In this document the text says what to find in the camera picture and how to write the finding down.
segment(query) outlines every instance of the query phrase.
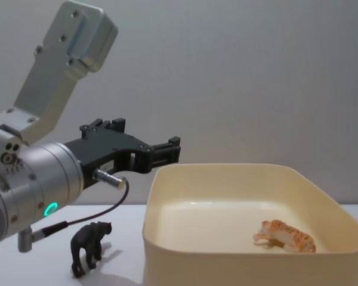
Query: black bear figurine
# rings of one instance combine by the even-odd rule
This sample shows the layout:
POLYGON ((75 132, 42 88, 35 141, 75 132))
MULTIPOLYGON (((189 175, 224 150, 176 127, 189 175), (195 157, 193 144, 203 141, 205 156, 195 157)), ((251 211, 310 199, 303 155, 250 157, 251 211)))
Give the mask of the black bear figurine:
POLYGON ((79 251, 81 248, 86 251, 86 263, 90 269, 94 269, 96 264, 92 262, 94 257, 97 261, 101 260, 102 246, 101 240, 106 234, 112 231, 110 222, 90 223, 82 227, 70 241, 70 250, 72 251, 73 264, 72 271, 75 277, 79 278, 85 275, 85 271, 81 264, 79 251))

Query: white table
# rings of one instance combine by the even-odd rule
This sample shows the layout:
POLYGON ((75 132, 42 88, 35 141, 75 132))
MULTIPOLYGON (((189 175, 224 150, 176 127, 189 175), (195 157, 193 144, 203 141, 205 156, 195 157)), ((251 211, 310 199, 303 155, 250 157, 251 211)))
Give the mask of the white table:
MULTIPOLYGON (((344 206, 358 219, 358 205, 344 206)), ((34 224, 33 230, 97 213, 108 206, 69 206, 34 224)), ((71 226, 33 245, 29 253, 17 251, 17 236, 0 243, 0 286, 138 286, 143 285, 142 227, 146 206, 120 206, 99 217, 111 222, 113 231, 102 240, 104 255, 97 268, 81 279, 70 270, 70 239, 84 223, 71 226)))

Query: silver cylindrical joint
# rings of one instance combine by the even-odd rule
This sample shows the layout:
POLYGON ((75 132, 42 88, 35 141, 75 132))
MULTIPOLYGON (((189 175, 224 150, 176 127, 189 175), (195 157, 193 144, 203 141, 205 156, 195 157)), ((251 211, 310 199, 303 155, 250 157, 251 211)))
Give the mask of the silver cylindrical joint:
POLYGON ((84 188, 81 166, 63 144, 32 146, 19 159, 0 165, 0 240, 74 202, 84 188))
POLYGON ((125 186, 126 182, 126 178, 113 176, 100 169, 95 169, 95 171, 93 172, 93 179, 100 182, 105 182, 117 189, 122 189, 125 186))

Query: white wall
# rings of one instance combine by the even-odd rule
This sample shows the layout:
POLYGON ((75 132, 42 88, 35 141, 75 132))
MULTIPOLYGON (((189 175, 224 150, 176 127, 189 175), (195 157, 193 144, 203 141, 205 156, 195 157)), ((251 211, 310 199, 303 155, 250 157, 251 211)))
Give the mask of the white wall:
MULTIPOLYGON (((83 2, 102 7, 119 36, 42 141, 124 117, 126 132, 147 143, 180 136, 182 163, 284 164, 358 203, 358 0, 83 2)), ((0 111, 61 3, 0 1, 0 111)), ((153 175, 129 176, 129 203, 146 201, 153 175)), ((78 203, 115 193, 95 186, 78 203)))

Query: green led ring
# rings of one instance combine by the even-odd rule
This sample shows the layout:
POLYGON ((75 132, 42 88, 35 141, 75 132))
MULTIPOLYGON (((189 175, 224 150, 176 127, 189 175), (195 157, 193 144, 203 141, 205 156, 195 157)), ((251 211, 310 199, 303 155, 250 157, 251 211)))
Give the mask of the green led ring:
POLYGON ((56 202, 51 203, 44 211, 44 216, 49 216, 54 213, 58 208, 58 204, 56 202))

